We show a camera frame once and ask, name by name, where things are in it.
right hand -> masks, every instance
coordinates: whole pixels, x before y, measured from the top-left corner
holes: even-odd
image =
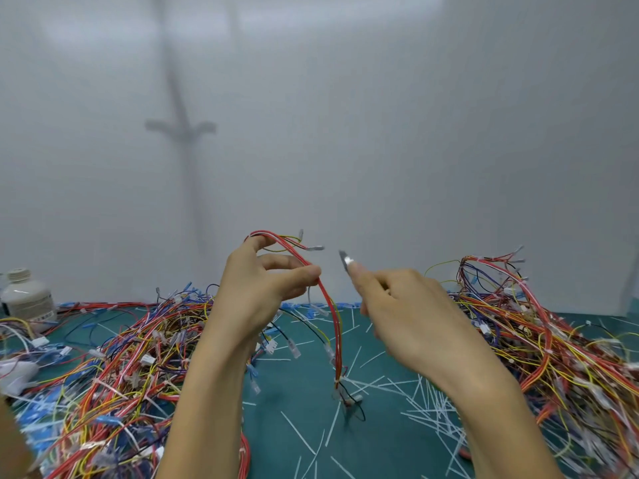
[[[413,269],[370,272],[348,266],[362,314],[391,354],[444,391],[456,381],[479,378],[501,364],[490,346],[434,279]]]

plastic bottle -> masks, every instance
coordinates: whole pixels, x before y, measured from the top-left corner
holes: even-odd
[[[0,294],[5,313],[28,321],[36,333],[58,323],[56,305],[46,284],[31,279],[28,269],[14,269],[6,277],[9,285]]]

hand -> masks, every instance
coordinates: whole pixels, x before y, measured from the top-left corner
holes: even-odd
[[[348,273],[362,296],[362,314],[370,316],[388,353],[445,392],[495,365],[503,368],[437,281],[412,269],[373,273],[358,262]]]
[[[275,242],[264,236],[244,241],[229,256],[215,298],[211,322],[232,343],[253,339],[273,319],[282,301],[299,297],[321,274],[318,265],[304,266],[291,255],[256,255]],[[269,273],[272,269],[286,269]]]

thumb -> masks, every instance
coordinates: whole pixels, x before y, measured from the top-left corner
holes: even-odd
[[[351,277],[356,291],[367,303],[367,307],[370,308],[372,303],[387,297],[386,291],[375,275],[359,262],[353,261],[348,264],[348,275]]]
[[[293,289],[315,285],[321,274],[318,265],[306,265],[287,272],[273,274],[276,277],[277,290],[285,296]]]

forearm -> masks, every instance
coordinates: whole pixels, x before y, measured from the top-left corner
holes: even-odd
[[[247,346],[216,342],[212,333],[203,333],[172,420],[158,479],[237,477]]]
[[[498,360],[444,389],[455,403],[478,478],[562,478],[516,380]]]

